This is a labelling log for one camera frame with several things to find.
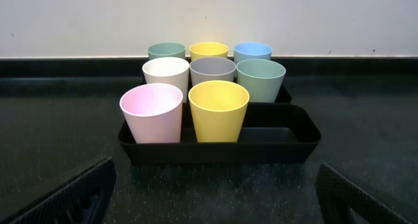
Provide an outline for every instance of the cup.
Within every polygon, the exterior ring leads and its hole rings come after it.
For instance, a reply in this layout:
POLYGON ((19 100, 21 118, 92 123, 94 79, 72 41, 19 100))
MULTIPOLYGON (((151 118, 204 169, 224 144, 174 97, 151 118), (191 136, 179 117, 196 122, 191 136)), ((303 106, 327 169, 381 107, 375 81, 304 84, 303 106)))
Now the cup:
POLYGON ((249 100, 248 91, 233 82, 213 80, 189 92, 198 142, 236 142, 249 100))
POLYGON ((170 84, 144 84, 126 92, 120 108, 137 143, 180 142, 183 93, 170 84))
POLYGON ((147 84, 164 83, 179 88, 187 96, 189 83, 189 62, 178 57, 161 57, 147 61, 142 66, 147 84))
POLYGON ((258 42, 245 42, 234 47, 234 62, 240 63, 247 59, 267 59, 272 57, 273 49, 267 44, 258 42))
POLYGON ((273 103, 285 76, 284 66, 265 59, 248 59, 237 66, 238 84, 248 90, 251 103, 273 103))
POLYGON ((150 60, 159 57, 178 57, 185 59, 185 47, 183 44, 173 42, 154 44, 148 48, 148 57, 150 60))
POLYGON ((236 65, 222 57, 204 57, 190 63, 190 75, 193 86, 211 80, 234 82, 236 65))
POLYGON ((228 46, 218 42, 200 42, 190 46, 192 61, 202 57, 228 57, 228 46))

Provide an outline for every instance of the wall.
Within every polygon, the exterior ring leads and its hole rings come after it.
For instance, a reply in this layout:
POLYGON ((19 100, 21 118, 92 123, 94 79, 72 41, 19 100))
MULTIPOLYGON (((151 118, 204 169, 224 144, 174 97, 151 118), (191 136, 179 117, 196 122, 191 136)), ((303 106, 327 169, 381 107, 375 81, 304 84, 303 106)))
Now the wall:
POLYGON ((0 57, 146 56, 158 42, 275 56, 418 56, 417 0, 0 0, 0 57))

